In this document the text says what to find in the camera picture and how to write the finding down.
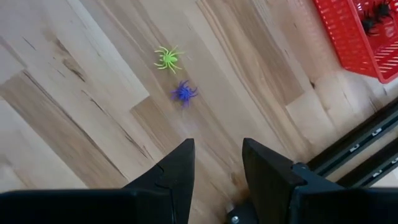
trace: black metal rail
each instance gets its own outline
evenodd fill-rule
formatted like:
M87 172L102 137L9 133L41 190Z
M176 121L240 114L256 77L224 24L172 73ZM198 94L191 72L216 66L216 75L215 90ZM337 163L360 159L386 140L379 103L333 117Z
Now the black metal rail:
M343 187L370 187L398 166L398 138L342 177Z
M316 174L326 177L397 125L398 98L325 149L307 165Z

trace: purple toy spider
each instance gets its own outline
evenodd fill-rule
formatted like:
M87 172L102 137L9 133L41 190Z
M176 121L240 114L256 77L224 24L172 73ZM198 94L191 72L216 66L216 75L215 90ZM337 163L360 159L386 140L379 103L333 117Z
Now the purple toy spider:
M178 88L172 91L173 93L172 100L178 98L178 100L182 101L183 102L182 108L189 106L189 100L198 95L198 93L196 93L198 88L196 87L194 90L192 90L189 86L185 86L187 82L188 80L184 82L180 81Z

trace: wood grain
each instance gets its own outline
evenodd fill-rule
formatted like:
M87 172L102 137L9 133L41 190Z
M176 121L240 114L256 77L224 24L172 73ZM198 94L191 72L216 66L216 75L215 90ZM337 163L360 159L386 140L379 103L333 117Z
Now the wood grain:
M160 45L183 70L156 68ZM195 138L190 223L248 195L243 138L307 162L398 96L340 67L312 0L5 0L0 59L0 190L121 187Z

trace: black toy spider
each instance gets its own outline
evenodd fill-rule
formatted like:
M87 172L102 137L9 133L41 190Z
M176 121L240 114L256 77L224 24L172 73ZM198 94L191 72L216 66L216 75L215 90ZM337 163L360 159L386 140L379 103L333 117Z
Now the black toy spider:
M380 2L378 5L376 5L375 2L373 2L373 13L375 16L375 21L378 23L382 23L381 19L385 18L385 17L390 17L391 16L391 9L390 9L390 3L391 1L384 0L383 2Z
M371 29L374 28L374 26L376 25L376 21L370 16L369 11L363 12L364 18L363 20L361 20L363 29L365 31L366 35L375 35L375 33L371 32Z

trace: spider leg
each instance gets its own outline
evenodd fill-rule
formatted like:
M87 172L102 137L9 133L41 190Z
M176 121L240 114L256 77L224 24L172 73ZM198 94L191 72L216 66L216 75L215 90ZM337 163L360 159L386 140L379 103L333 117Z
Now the spider leg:
M170 65L171 65L173 68L177 68L177 69L180 69L180 70L182 70L182 68L180 68L180 67L178 67L178 66L174 65L173 63L170 63Z
M175 49L177 49L177 47L178 47L178 45L176 45L176 46L169 52L169 54L174 53L174 51L175 51Z
M170 54L170 57L173 57L173 56L176 56L179 54L184 54L184 52L170 52L170 53L172 53L172 54Z
M188 80L185 80L181 86L185 86L185 84L187 84Z
M175 100L176 97L177 97L177 94L173 94L172 95L172 100Z
M169 50L167 50L165 47L159 46L160 49L163 49L165 54L169 54Z
M158 67L161 67L161 66L164 66L165 63L164 63L164 62L163 62L162 64L154 63L154 65L156 65L156 66L158 66Z
M189 95L189 97L192 98L192 97L195 97L197 95L198 95L198 93L196 93L196 94L191 93L191 95Z
M176 90L174 90L174 91L179 91L179 89L181 88L181 83L182 83L182 81L180 81L180 83L178 84L178 87L177 87L177 89L176 89Z
M162 70L162 69L167 68L167 65L159 65L159 64L156 64L156 63L154 63L154 64L155 64L156 66L158 66L158 67L163 66L163 67L157 68L157 69L159 69L159 70Z
M174 70L174 68L171 66L172 63L166 62L166 65L167 65L167 66L173 71L173 73L175 74L175 70Z

